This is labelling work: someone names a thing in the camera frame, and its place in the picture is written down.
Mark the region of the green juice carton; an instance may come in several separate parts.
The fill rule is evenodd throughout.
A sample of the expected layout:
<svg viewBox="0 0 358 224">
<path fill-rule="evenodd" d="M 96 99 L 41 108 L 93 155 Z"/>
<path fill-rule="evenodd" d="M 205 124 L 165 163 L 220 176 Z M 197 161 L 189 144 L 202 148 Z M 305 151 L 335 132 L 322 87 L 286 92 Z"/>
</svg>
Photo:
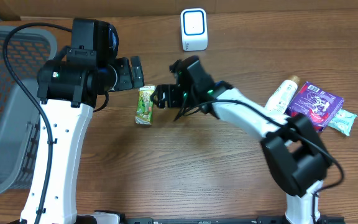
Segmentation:
<svg viewBox="0 0 358 224">
<path fill-rule="evenodd" d="M 146 85 L 139 88 L 138 104 L 135 115 L 135 123 L 142 125 L 152 124 L 152 110 L 154 103 L 150 99 L 155 91 L 155 85 Z"/>
</svg>

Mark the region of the white tube gold cap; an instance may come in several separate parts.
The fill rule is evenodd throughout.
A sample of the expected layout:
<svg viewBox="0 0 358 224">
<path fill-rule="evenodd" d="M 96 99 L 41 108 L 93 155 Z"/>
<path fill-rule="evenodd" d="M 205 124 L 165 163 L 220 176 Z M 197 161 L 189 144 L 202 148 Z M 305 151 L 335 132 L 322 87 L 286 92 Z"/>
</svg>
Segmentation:
<svg viewBox="0 0 358 224">
<path fill-rule="evenodd" d="M 271 113 L 284 114 L 291 99 L 298 89 L 300 78 L 296 75 L 289 76 L 275 90 L 265 104 L 265 109 Z"/>
</svg>

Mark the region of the purple snack packet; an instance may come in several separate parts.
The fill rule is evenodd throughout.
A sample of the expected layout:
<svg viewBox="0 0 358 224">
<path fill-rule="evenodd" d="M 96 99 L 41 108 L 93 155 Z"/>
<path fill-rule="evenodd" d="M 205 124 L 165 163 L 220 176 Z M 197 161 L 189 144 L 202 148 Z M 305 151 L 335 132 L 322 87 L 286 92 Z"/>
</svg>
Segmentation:
<svg viewBox="0 0 358 224">
<path fill-rule="evenodd" d="M 342 108 L 344 102 L 344 98 L 306 81 L 291 100 L 285 114 L 291 117 L 304 114 L 312 122 L 314 129 L 321 132 Z"/>
</svg>

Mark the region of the teal snack packet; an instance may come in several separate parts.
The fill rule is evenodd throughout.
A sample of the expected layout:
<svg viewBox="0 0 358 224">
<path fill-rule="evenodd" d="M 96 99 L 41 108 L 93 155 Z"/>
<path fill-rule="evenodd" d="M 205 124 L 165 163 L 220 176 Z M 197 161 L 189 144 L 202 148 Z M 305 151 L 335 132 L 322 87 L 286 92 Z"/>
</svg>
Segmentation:
<svg viewBox="0 0 358 224">
<path fill-rule="evenodd" d="M 328 126 L 338 130 L 346 136 L 350 136 L 352 125 L 357 115 L 340 109 L 335 117 L 328 123 Z"/>
</svg>

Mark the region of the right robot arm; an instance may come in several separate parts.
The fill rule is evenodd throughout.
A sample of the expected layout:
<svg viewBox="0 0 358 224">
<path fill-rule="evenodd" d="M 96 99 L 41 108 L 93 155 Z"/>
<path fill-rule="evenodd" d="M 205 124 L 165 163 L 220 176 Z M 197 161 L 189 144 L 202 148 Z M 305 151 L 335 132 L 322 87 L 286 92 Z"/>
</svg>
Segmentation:
<svg viewBox="0 0 358 224">
<path fill-rule="evenodd" d="M 318 194 L 334 159 L 306 116 L 271 114 L 226 82 L 202 91 L 195 84 L 159 85 L 150 100 L 159 108 L 179 108 L 178 117 L 197 108 L 258 140 L 274 181 L 287 195 L 287 223 L 319 221 Z"/>
</svg>

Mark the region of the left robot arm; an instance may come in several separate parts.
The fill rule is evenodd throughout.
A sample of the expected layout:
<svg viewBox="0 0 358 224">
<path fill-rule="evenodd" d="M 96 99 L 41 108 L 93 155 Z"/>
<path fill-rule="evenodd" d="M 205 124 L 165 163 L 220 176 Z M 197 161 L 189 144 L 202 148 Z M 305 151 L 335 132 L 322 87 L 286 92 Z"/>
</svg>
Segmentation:
<svg viewBox="0 0 358 224">
<path fill-rule="evenodd" d="M 128 58 L 118 58 L 115 27 L 104 21 L 75 19 L 66 52 L 45 63 L 37 75 L 40 137 L 30 194 L 21 223 L 122 223 L 115 212 L 80 215 L 76 183 L 87 127 L 99 95 L 144 84 Z"/>
</svg>

